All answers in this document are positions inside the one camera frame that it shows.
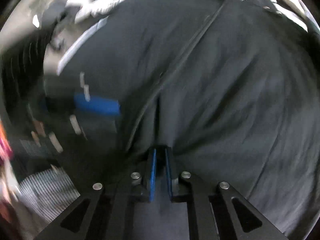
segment triangular cutout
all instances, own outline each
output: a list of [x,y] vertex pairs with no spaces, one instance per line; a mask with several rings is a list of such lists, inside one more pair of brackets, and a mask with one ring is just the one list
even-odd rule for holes
[[85,199],[79,204],[62,222],[61,227],[68,229],[74,233],[80,230],[82,220],[89,207],[90,200]]
[[262,226],[262,222],[237,198],[232,199],[232,203],[235,207],[242,230],[245,233],[249,233],[250,231]]

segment screw head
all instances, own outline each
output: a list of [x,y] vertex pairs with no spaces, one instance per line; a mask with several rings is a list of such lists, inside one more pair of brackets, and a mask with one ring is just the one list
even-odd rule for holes
[[230,187],[230,184],[227,182],[220,182],[219,186],[220,188],[228,189]]
[[140,173],[138,173],[138,172],[133,172],[133,173],[131,173],[131,178],[133,178],[133,179],[138,179],[138,178],[140,178]]
[[102,189],[102,184],[101,183],[95,183],[95,184],[93,184],[92,188],[94,190],[100,190],[100,189]]
[[191,173],[188,171],[183,171],[181,173],[181,177],[183,177],[184,179],[189,179],[191,177]]

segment silver bolt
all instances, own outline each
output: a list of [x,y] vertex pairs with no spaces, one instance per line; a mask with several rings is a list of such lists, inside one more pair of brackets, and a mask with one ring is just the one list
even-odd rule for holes
[[183,171],[181,173],[181,177],[183,177],[184,179],[189,179],[191,177],[191,173],[188,171]]
[[131,178],[133,178],[133,179],[138,179],[138,178],[140,178],[140,173],[138,173],[138,172],[133,172],[133,173],[131,173]]
[[100,190],[100,189],[102,189],[102,184],[101,183],[95,183],[95,184],[93,184],[92,188],[94,190]]
[[220,182],[220,188],[228,189],[230,187],[230,184],[227,182]]

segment striped fabric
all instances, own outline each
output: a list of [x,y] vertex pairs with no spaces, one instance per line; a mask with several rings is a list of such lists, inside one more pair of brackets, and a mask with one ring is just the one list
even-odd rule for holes
[[48,223],[52,222],[79,195],[62,168],[33,174],[20,183],[19,200]]

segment black fabric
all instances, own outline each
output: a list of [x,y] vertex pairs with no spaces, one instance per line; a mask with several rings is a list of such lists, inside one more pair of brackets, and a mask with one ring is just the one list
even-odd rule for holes
[[223,1],[125,1],[60,76],[84,72],[90,94],[119,100],[122,157],[173,147],[185,170],[212,185],[228,181],[291,239],[303,239],[319,214],[320,102],[307,33],[269,0],[226,0],[171,75]]

